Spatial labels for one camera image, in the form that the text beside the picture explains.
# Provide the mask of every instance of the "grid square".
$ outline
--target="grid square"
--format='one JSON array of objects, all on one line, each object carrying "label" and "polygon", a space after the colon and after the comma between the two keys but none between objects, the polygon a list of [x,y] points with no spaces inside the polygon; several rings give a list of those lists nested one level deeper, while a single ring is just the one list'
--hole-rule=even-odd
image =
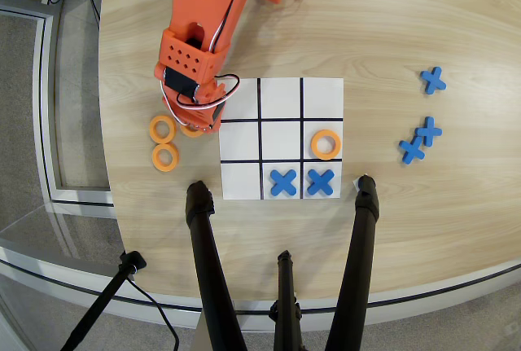
[{"label": "grid square", "polygon": [[261,198],[259,164],[221,164],[222,196],[225,200]]},{"label": "grid square", "polygon": [[[271,171],[276,170],[282,176],[284,176],[290,169],[296,171],[296,178],[293,179],[291,184],[296,188],[296,194],[290,196],[287,192],[282,191],[277,196],[271,195],[271,188],[274,186],[274,180],[270,177]],[[263,163],[263,189],[264,199],[266,200],[288,200],[288,199],[299,199],[300,198],[300,162],[280,162],[280,163]]]},{"label": "grid square", "polygon": [[[313,136],[322,129],[330,129],[334,133],[337,133],[342,141],[344,140],[343,131],[344,131],[344,123],[342,121],[305,121],[304,122],[304,158],[306,160],[317,160],[317,157],[314,155],[311,150],[311,140]],[[323,138],[318,141],[318,150],[329,152],[332,149],[333,143],[328,142],[331,141],[329,138]],[[342,147],[344,147],[344,143],[341,144],[340,153],[335,158],[342,158]]]},{"label": "grid square", "polygon": [[300,78],[261,78],[263,119],[300,117]]},{"label": "grid square", "polygon": [[[326,195],[324,191],[320,190],[315,195],[308,193],[309,186],[313,183],[313,180],[309,177],[308,172],[311,169],[315,169],[318,174],[322,175],[328,169],[335,174],[335,176],[329,181],[329,185],[333,188],[331,195]],[[339,198],[342,190],[342,161],[333,162],[304,162],[304,199],[331,199]]]},{"label": "grid square", "polygon": [[305,78],[304,117],[344,117],[344,79]]},{"label": "grid square", "polygon": [[263,160],[300,159],[299,121],[263,121],[261,124]]},{"label": "grid square", "polygon": [[221,160],[258,160],[258,124],[255,121],[223,123],[219,129],[219,149]]},{"label": "grid square", "polygon": [[[228,92],[235,85],[235,79],[220,80],[217,84],[225,84]],[[257,116],[257,79],[241,78],[239,88],[226,101],[222,119],[256,119]]]}]

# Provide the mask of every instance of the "black grid line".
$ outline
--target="black grid line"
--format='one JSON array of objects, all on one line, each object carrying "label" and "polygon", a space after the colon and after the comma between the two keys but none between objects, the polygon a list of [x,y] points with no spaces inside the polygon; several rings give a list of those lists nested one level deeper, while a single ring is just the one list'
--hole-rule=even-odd
[{"label": "black grid line", "polygon": [[[298,121],[300,123],[300,158],[299,159],[281,159],[281,160],[265,160],[262,158],[262,123],[263,122],[284,122]],[[320,160],[318,158],[304,158],[304,123],[306,121],[344,121],[343,117],[304,117],[304,78],[300,78],[300,117],[291,118],[262,118],[261,111],[261,79],[257,78],[257,118],[246,119],[222,119],[221,123],[257,123],[258,126],[258,144],[259,159],[258,160],[221,160],[221,164],[258,164],[259,165],[259,188],[260,199],[264,197],[264,168],[263,164],[283,164],[283,163],[300,163],[300,199],[304,198],[304,163],[305,162],[342,162],[341,158],[333,158],[331,160]]]},{"label": "black grid line", "polygon": [[261,121],[261,79],[257,78],[257,121],[259,125],[259,187],[260,200],[264,199],[264,172],[262,169],[262,121]]},{"label": "black grid line", "polygon": [[304,198],[304,78],[300,78],[300,198]]},{"label": "black grid line", "polygon": [[[259,119],[222,119],[221,123],[248,123],[258,122]],[[260,121],[344,121],[342,117],[270,117],[260,119]]]},{"label": "black grid line", "polygon": [[320,160],[318,158],[283,158],[281,160],[221,160],[221,164],[281,164],[284,162],[342,162],[341,158],[333,158],[331,160]]}]

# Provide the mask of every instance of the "game piece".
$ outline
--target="game piece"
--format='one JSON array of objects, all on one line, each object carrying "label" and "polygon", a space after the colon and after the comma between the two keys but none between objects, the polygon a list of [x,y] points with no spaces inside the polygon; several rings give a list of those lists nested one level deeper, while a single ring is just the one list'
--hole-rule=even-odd
[{"label": "game piece", "polygon": [[331,169],[324,172],[322,176],[318,174],[315,169],[311,169],[308,172],[308,176],[313,180],[311,185],[308,187],[308,193],[310,195],[315,195],[320,190],[323,190],[326,195],[331,195],[333,193],[333,188],[329,185],[329,181],[335,176],[335,174]]},{"label": "game piece", "polygon": [[[161,121],[166,123],[166,125],[169,127],[169,133],[166,134],[166,136],[164,136],[164,137],[161,137],[159,135],[159,133],[157,132],[157,125]],[[154,119],[152,119],[150,122],[149,130],[150,130],[150,136],[155,143],[170,142],[173,139],[173,137],[176,136],[176,131],[177,131],[176,123],[175,123],[175,121],[173,121],[173,118],[170,116],[166,116],[166,115],[159,115],[159,116],[156,116]]]},{"label": "game piece", "polygon": [[296,194],[296,188],[291,184],[293,179],[296,178],[296,171],[294,169],[288,170],[284,176],[274,169],[271,171],[270,176],[275,181],[274,186],[271,188],[271,195],[277,196],[282,191],[287,192],[290,196]]},{"label": "game piece", "polygon": [[[160,151],[165,150],[172,156],[172,162],[165,164],[160,160]],[[170,172],[179,162],[179,151],[172,143],[160,143],[154,148],[152,152],[152,163],[161,172]]]},{"label": "game piece", "polygon": [[204,134],[203,131],[199,131],[198,129],[191,129],[187,125],[180,125],[179,127],[181,128],[181,132],[190,138],[197,138]]},{"label": "game piece", "polygon": [[434,117],[427,116],[425,118],[425,127],[418,127],[415,131],[416,135],[423,137],[423,144],[431,147],[434,142],[434,137],[442,135],[443,130],[434,126]]},{"label": "game piece", "polygon": [[435,67],[430,72],[422,72],[421,77],[427,81],[427,87],[425,88],[425,93],[433,94],[436,89],[445,90],[447,89],[447,84],[445,84],[441,79],[441,68]]},{"label": "game piece", "polygon": [[405,150],[403,161],[409,165],[414,158],[423,160],[425,153],[420,150],[422,144],[422,137],[414,137],[413,142],[400,141],[400,147]]},{"label": "game piece", "polygon": [[[329,153],[322,153],[318,150],[318,140],[324,137],[333,138],[335,145],[333,146],[333,150]],[[340,153],[340,148],[342,147],[342,140],[340,137],[330,129],[321,129],[318,131],[311,140],[311,150],[313,150],[313,154],[317,156],[320,160],[332,160]]]}]

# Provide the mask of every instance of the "stack of blue x pieces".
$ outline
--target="stack of blue x pieces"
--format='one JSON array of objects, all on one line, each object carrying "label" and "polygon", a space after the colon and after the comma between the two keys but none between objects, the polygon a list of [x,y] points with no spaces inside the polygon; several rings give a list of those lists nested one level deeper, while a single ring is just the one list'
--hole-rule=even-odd
[{"label": "stack of blue x pieces", "polygon": [[[425,93],[434,94],[436,89],[445,90],[447,84],[441,79],[441,68],[434,68],[432,72],[422,72],[421,77],[427,81],[427,87]],[[413,140],[409,143],[407,141],[400,141],[400,147],[405,150],[404,158],[402,159],[405,164],[409,165],[415,158],[423,160],[425,153],[420,150],[420,146],[431,147],[434,143],[434,137],[442,135],[443,131],[434,126],[434,117],[427,116],[425,118],[425,125],[418,127],[415,131]]]}]

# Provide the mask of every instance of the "gray floor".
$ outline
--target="gray floor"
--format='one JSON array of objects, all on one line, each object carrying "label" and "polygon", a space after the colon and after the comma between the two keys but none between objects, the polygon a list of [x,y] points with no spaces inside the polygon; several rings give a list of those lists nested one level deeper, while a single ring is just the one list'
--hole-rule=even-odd
[{"label": "gray floor", "polygon": [[[23,323],[26,341],[37,350],[59,349],[86,311],[2,275],[0,296],[8,317]],[[177,333],[179,349],[190,349],[194,331],[178,328]],[[327,336],[327,331],[315,331],[302,337],[309,351],[320,351]],[[273,334],[244,334],[244,338],[250,351],[273,349]],[[164,325],[103,314],[78,349],[166,351],[172,347],[173,338]],[[521,351],[521,283],[435,313],[367,326],[361,350]]]},{"label": "gray floor", "polygon": [[[101,11],[101,0],[94,0]],[[55,114],[63,186],[109,188],[98,92],[98,25],[90,0],[63,0]]]},{"label": "gray floor", "polygon": [[[0,238],[95,263],[123,250],[114,220],[55,216],[42,207],[34,157],[32,65],[35,24],[0,16]],[[88,0],[64,0],[56,71],[56,130],[66,186],[108,187],[99,121],[98,30]],[[0,276],[0,309],[33,349],[59,349],[85,312]],[[521,351],[521,284],[432,314],[368,326],[364,350]],[[193,331],[180,330],[189,349]],[[304,333],[310,350],[327,332]],[[273,349],[273,335],[246,334],[248,349]],[[79,349],[172,349],[162,325],[104,314]]]}]

